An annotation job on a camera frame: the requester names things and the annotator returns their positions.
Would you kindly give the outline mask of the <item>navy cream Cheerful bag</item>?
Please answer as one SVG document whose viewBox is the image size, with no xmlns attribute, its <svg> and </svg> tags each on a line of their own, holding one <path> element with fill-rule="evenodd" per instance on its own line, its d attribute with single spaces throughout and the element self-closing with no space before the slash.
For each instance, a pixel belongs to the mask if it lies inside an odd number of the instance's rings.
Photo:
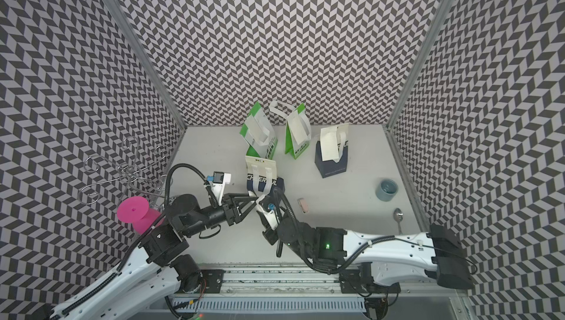
<svg viewBox="0 0 565 320">
<path fill-rule="evenodd" d="M 347 171 L 349 124 L 321 128 L 314 162 L 322 179 Z"/>
<path fill-rule="evenodd" d="M 274 187 L 285 192 L 285 182 L 278 176 L 277 162 L 258 157 L 245 156 L 247 166 L 247 190 L 256 196 L 269 195 Z"/>
</svg>

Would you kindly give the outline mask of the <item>small pink stapler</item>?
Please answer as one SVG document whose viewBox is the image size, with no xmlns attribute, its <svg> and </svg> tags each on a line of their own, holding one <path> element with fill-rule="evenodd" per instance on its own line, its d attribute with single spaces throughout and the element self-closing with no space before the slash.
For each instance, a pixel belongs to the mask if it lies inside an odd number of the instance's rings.
<svg viewBox="0 0 565 320">
<path fill-rule="evenodd" d="M 301 208 L 301 210 L 302 210 L 303 213 L 308 213 L 308 212 L 309 212 L 309 206 L 308 206 L 307 202 L 306 202 L 303 198 L 298 199 L 297 202 L 298 202 L 298 204 L 299 204 L 299 206 L 300 206 L 300 208 Z"/>
</svg>

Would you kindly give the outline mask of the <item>green white bag front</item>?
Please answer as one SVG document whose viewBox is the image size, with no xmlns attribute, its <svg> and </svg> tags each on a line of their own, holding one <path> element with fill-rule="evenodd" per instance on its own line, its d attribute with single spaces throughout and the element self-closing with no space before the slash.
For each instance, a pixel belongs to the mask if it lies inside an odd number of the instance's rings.
<svg viewBox="0 0 565 320">
<path fill-rule="evenodd" d="M 260 102 L 254 103 L 240 130 L 247 142 L 247 156 L 272 160 L 278 138 Z"/>
</svg>

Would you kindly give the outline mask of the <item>green white bag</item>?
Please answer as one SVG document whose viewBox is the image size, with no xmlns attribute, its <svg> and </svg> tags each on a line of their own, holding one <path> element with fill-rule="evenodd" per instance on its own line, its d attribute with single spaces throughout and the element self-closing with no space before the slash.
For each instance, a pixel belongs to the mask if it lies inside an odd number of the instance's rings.
<svg viewBox="0 0 565 320">
<path fill-rule="evenodd" d="M 247 142 L 247 156 L 272 160 L 278 138 L 260 102 L 254 103 L 240 130 Z"/>
<path fill-rule="evenodd" d="M 285 153 L 297 159 L 310 145 L 312 129 L 305 103 L 297 106 L 273 100 L 269 111 L 285 121 Z"/>
</svg>

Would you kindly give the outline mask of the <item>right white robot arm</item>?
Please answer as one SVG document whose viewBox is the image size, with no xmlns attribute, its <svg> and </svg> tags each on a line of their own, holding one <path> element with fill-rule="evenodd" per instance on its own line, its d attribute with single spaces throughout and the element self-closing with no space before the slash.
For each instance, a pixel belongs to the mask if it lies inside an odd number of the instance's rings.
<svg viewBox="0 0 565 320">
<path fill-rule="evenodd" d="M 478 269 L 458 236 L 432 224 L 426 233 L 378 236 L 301 222 L 279 188 L 259 198 L 257 213 L 266 239 L 290 249 L 313 271 L 335 275 L 358 268 L 367 287 L 431 279 L 446 289 L 471 290 Z"/>
</svg>

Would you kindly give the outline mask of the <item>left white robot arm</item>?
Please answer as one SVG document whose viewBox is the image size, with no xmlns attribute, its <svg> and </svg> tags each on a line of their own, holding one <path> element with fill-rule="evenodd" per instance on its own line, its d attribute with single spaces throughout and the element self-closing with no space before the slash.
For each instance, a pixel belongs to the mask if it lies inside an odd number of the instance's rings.
<svg viewBox="0 0 565 320">
<path fill-rule="evenodd" d="M 209 206 L 196 197 L 170 197 L 172 177 L 187 168 L 203 181 Z M 188 238 L 222 224 L 238 224 L 255 209 L 254 193 L 225 193 L 228 174 L 206 177 L 187 163 L 174 165 L 165 182 L 163 212 L 126 251 L 120 263 L 77 295 L 57 306 L 44 305 L 30 319 L 128 319 L 177 291 L 203 291 L 202 272 L 186 253 Z"/>
</svg>

